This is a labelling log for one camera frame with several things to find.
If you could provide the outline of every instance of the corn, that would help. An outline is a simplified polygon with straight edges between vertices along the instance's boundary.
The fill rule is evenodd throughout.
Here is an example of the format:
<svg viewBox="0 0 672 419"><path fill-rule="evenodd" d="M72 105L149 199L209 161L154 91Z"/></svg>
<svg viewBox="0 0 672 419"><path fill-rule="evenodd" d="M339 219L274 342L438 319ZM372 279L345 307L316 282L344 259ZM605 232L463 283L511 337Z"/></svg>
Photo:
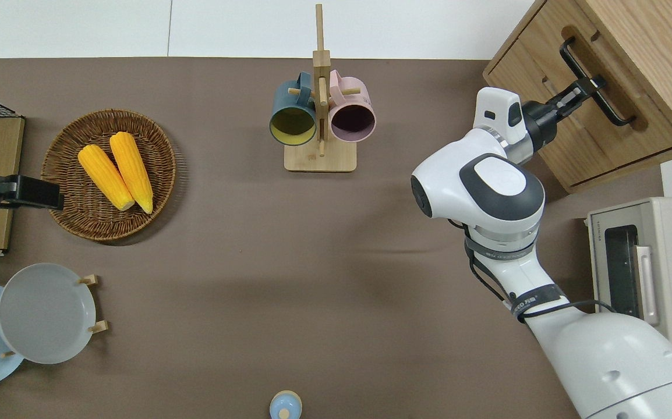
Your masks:
<svg viewBox="0 0 672 419"><path fill-rule="evenodd" d="M99 146L86 145L77 153L77 159L80 160L85 172L114 207L118 208L119 211L124 211L134 205L134 199L132 199L129 189L123 183L121 175L118 174L115 165Z"/></svg>
<svg viewBox="0 0 672 419"><path fill-rule="evenodd" d="M110 143L126 187L142 210L152 213L152 185L134 137L130 133L118 132L111 137Z"/></svg>

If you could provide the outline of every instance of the wooden base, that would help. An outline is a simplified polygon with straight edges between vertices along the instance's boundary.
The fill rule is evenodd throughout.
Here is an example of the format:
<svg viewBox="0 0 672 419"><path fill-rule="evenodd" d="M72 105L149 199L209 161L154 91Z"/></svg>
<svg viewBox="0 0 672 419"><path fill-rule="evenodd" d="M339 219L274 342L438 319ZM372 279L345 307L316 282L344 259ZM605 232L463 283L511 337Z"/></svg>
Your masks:
<svg viewBox="0 0 672 419"><path fill-rule="evenodd" d="M341 140L323 141L313 138L306 144L285 146L285 169L290 172L354 172L357 169L357 143Z"/></svg>

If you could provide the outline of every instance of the oven window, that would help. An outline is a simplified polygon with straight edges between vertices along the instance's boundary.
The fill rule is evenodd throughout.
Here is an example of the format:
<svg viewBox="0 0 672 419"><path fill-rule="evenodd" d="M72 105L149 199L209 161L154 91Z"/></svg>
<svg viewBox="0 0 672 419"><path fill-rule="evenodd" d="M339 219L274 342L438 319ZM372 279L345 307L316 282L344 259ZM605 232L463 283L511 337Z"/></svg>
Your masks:
<svg viewBox="0 0 672 419"><path fill-rule="evenodd" d="M608 265L610 305L618 313L639 316L636 293L637 265L632 255L638 244L635 225L615 226L605 230L605 258Z"/></svg>

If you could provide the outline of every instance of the mug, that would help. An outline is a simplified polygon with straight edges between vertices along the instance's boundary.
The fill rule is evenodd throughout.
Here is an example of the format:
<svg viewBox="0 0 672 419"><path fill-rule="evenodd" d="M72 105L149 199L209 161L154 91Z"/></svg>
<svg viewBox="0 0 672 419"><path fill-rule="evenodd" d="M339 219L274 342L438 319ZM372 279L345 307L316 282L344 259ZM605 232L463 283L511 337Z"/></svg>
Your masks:
<svg viewBox="0 0 672 419"><path fill-rule="evenodd" d="M269 131L284 145L302 145L315 136L315 103L310 97L313 76L301 72L297 80L283 82L274 93ZM299 94L289 93L298 88Z"/></svg>
<svg viewBox="0 0 672 419"><path fill-rule="evenodd" d="M359 88L359 93L344 95L342 91L350 88ZM368 138L375 130L375 112L365 84L357 77L341 77L337 70L333 70L328 90L333 101L328 112L328 125L333 135L352 143Z"/></svg>

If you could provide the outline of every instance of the oven handle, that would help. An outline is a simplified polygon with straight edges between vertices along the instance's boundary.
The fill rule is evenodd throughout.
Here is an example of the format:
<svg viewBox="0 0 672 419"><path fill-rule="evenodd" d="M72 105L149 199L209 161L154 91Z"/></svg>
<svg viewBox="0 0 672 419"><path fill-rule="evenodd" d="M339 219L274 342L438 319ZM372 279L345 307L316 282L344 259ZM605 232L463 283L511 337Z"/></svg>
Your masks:
<svg viewBox="0 0 672 419"><path fill-rule="evenodd" d="M655 276L652 274L652 252L649 246L634 246L637 276L639 277L639 297L642 318L655 326L660 323L655 297Z"/></svg>

